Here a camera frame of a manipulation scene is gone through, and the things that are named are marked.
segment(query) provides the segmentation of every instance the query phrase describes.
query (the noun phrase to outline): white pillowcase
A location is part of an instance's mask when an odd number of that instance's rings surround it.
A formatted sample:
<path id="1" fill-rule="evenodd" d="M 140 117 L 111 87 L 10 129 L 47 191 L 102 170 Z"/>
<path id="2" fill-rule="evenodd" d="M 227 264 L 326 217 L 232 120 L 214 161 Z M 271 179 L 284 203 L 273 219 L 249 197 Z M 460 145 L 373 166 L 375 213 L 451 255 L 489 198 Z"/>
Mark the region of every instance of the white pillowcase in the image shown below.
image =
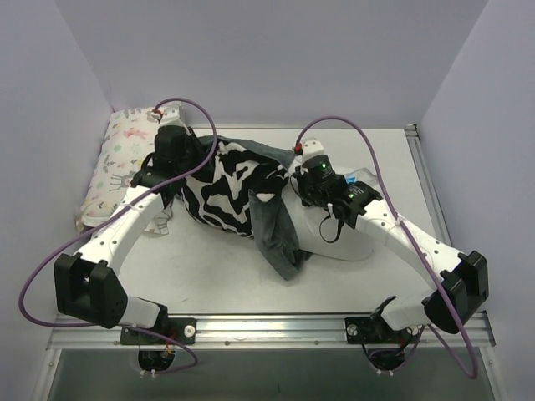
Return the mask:
<path id="1" fill-rule="evenodd" d="M 167 109 L 178 109 L 184 121 L 181 104 L 174 104 L 162 111 Z M 134 174 L 140 170 L 143 159 L 154 151 L 154 138 L 159 124 L 152 110 L 127 109 L 110 116 L 89 190 L 76 221 L 79 231 L 84 226 L 95 227 L 110 218 L 125 196 Z M 169 206 L 145 230 L 167 234 L 167 221 L 171 217 Z"/>

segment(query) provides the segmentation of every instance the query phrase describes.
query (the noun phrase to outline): black mount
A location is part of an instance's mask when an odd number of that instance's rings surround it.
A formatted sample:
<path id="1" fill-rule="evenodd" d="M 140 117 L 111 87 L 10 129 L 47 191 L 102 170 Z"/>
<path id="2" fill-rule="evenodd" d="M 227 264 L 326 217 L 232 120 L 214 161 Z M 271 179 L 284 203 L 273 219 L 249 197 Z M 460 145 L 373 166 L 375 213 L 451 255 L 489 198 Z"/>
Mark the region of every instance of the black mount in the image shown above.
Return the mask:
<path id="1" fill-rule="evenodd" d="M 123 317 L 128 296 L 106 261 L 85 261 L 77 253 L 62 254 L 53 265 L 58 310 L 98 324 L 116 326 Z"/>
<path id="2" fill-rule="evenodd" d="M 192 335 L 186 335 L 186 328 L 193 327 Z M 167 307 L 162 307 L 160 316 L 156 320 L 156 325 L 151 329 L 152 332 L 164 334 L 167 337 L 173 338 L 179 343 L 185 345 L 195 344 L 195 332 L 197 327 L 197 320 L 193 317 L 168 317 Z M 147 335 L 128 327 L 123 327 L 120 333 L 119 343 L 122 345 L 158 345 L 166 344 L 164 340 L 160 340 L 151 335 Z"/>
<path id="3" fill-rule="evenodd" d="M 186 128 L 177 125 L 160 127 L 154 139 L 154 147 L 154 153 L 145 157 L 141 170 L 134 175 L 130 183 L 132 187 L 142 185 L 153 188 L 191 170 L 206 157 L 193 129 L 188 128 L 186 131 Z M 164 207 L 171 203 L 184 183 L 184 180 L 179 180 L 155 192 L 161 194 Z"/>
<path id="4" fill-rule="evenodd" d="M 395 332 L 381 317 L 385 307 L 395 299 L 387 298 L 368 317 L 347 317 L 345 336 L 349 344 L 402 344 L 411 339 L 409 329 Z"/>
<path id="5" fill-rule="evenodd" d="M 348 184 L 336 174 L 327 155 L 316 155 L 299 166 L 293 176 L 298 182 L 303 206 L 318 206 L 325 210 L 332 204 L 334 217 L 352 229 L 357 217 L 366 213 L 366 206 L 383 199 L 380 193 L 362 181 Z"/>
<path id="6" fill-rule="evenodd" d="M 476 251 L 469 256 L 459 254 L 461 262 L 452 272 L 441 273 L 442 286 L 464 325 L 488 298 L 487 259 Z M 440 329 L 457 334 L 459 328 L 453 321 L 438 291 L 422 301 L 425 314 Z"/>

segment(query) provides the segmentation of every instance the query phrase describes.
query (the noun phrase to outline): lavender wall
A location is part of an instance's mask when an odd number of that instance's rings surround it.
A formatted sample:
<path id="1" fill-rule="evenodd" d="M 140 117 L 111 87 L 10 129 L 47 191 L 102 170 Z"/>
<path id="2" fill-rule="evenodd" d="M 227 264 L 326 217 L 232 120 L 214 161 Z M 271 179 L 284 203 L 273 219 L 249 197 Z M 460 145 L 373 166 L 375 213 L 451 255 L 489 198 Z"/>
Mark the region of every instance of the lavender wall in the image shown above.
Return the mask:
<path id="1" fill-rule="evenodd" d="M 535 2 L 491 0 L 420 127 L 454 244 L 488 257 L 488 311 L 515 400 L 535 392 L 534 108 Z"/>
<path id="2" fill-rule="evenodd" d="M 29 399 L 50 331 L 18 313 L 24 280 L 74 234 L 74 214 L 110 115 L 99 84 L 52 0 L 0 13 L 0 399 Z M 28 305 L 54 319 L 51 267 Z"/>
<path id="3" fill-rule="evenodd" d="M 183 95 L 219 124 L 374 127 L 421 120 L 486 2 L 56 0 L 116 108 Z"/>

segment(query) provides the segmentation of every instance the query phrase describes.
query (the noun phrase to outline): metal edge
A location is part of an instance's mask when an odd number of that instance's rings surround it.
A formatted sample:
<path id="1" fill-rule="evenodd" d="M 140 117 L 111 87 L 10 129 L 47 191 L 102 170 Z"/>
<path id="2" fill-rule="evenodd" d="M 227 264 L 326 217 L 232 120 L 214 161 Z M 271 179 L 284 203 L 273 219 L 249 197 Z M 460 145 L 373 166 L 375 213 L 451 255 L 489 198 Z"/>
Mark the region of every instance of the metal edge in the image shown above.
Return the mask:
<path id="1" fill-rule="evenodd" d="M 479 352 L 483 360 L 483 366 L 487 374 L 488 382 L 491 386 L 492 394 L 496 401 L 508 401 L 505 383 L 501 370 L 497 363 L 496 354 L 493 347 L 480 347 Z"/>
<path id="2" fill-rule="evenodd" d="M 344 319 L 348 316 L 369 316 L 368 313 L 337 315 L 225 315 L 193 316 L 197 319 L 196 343 L 194 349 L 266 349 L 266 348 L 347 348 Z M 73 322 L 63 317 L 59 322 Z M 476 347 L 490 347 L 484 314 L 478 313 L 466 324 Z M 464 347 L 458 335 L 442 333 L 454 348 Z M 53 349 L 136 349 L 138 346 L 119 344 L 120 328 L 102 327 L 54 329 L 49 347 Z M 425 331 L 422 347 L 438 348 L 441 343 Z M 144 346 L 143 349 L 158 348 Z"/>
<path id="3" fill-rule="evenodd" d="M 43 366 L 39 371 L 37 382 L 33 388 L 32 401 L 43 401 L 48 399 L 54 377 L 58 370 L 59 358 L 61 357 L 60 348 L 49 348 L 44 354 Z"/>
<path id="4" fill-rule="evenodd" d="M 424 193 L 425 203 L 429 209 L 436 238 L 451 246 L 450 234 L 448 233 L 446 221 L 444 220 L 444 215 L 442 214 L 441 204 L 438 200 L 438 196 L 436 195 L 435 187 L 433 186 L 431 175 L 429 174 L 429 169 L 427 168 L 427 164 L 425 162 L 425 157 L 420 145 L 420 139 L 418 136 L 408 136 L 407 142 L 412 154 L 412 159 L 415 162 L 416 173 L 418 174 L 421 189 Z"/>

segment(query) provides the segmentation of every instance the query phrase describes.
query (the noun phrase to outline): zebra print cloth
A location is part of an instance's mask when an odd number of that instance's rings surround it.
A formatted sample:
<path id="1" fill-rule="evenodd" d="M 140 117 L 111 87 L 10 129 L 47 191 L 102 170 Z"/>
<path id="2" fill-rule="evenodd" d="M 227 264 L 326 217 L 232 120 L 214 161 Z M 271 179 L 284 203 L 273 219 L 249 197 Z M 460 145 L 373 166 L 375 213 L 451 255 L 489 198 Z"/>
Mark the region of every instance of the zebra print cloth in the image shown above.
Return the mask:
<path id="1" fill-rule="evenodd" d="M 268 202 L 287 183 L 288 172 L 277 160 L 220 137 L 211 168 L 187 177 L 180 198 L 196 221 L 251 237 L 249 191 Z"/>

